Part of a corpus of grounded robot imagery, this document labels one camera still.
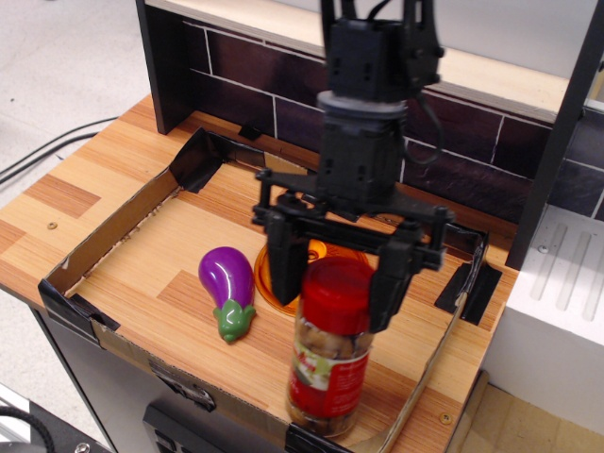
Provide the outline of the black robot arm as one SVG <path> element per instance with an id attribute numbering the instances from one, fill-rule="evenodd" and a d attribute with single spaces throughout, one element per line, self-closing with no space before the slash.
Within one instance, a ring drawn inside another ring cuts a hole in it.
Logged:
<path id="1" fill-rule="evenodd" d="M 267 236 L 272 290 L 282 304 L 301 290 L 312 239 L 376 255 L 369 295 L 372 332 L 386 329 L 414 275 L 443 262 L 453 212 L 397 187 L 409 159 L 406 103 L 437 83 L 445 51 L 434 6 L 407 1 L 400 20 L 376 10 L 360 18 L 350 1 L 321 5 L 328 88 L 318 170 L 310 176 L 263 169 L 253 221 Z"/>

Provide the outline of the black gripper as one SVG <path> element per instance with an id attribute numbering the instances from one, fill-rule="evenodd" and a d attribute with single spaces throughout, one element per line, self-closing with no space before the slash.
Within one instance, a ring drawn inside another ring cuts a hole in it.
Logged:
<path id="1" fill-rule="evenodd" d="M 319 167 L 312 176 L 260 171 L 253 222 L 267 235 L 273 294 L 289 305 L 301 291 L 309 238 L 378 256 L 371 278 L 371 333 L 385 330 L 412 277 L 437 270 L 453 213 L 414 201 L 395 183 L 407 150 L 403 115 L 325 116 Z"/>

